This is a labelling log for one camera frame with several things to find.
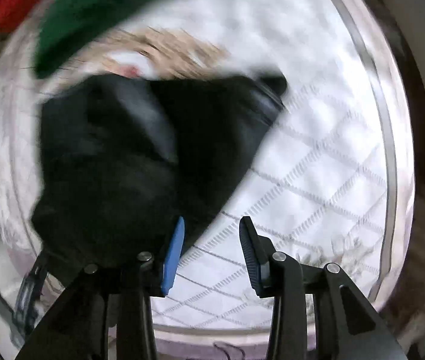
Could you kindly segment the black leather jacket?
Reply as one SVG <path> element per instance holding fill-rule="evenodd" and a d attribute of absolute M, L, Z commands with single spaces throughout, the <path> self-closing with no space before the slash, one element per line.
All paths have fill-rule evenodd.
<path fill-rule="evenodd" d="M 279 73 L 210 80 L 90 76 L 40 110 L 42 192 L 32 222 L 51 275 L 190 247 L 240 185 L 283 110 Z"/>

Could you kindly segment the green folded garment white stripes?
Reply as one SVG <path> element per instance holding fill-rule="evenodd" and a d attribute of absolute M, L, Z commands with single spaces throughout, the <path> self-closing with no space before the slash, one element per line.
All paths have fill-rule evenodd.
<path fill-rule="evenodd" d="M 40 27 L 33 69 L 45 79 L 106 30 L 154 0 L 54 0 Z"/>

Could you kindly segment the floral bedspread bed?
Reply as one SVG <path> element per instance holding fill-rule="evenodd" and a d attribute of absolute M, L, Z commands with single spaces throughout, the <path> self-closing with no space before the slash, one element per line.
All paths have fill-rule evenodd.
<path fill-rule="evenodd" d="M 55 2 L 42 0 L 0 55 L 0 231 L 18 272 L 41 248 L 30 220 L 42 186 L 37 105 L 102 72 L 161 77 L 166 51 L 194 47 L 215 73 L 278 68 L 289 86 L 252 168 L 186 252 L 172 296 L 154 302 L 161 351 L 215 358 L 223 338 L 264 353 L 272 304 L 248 286 L 242 214 L 302 263 L 340 264 L 384 306 L 409 244 L 413 139 L 396 62 L 361 0 L 159 0 L 40 80 L 33 59 Z"/>

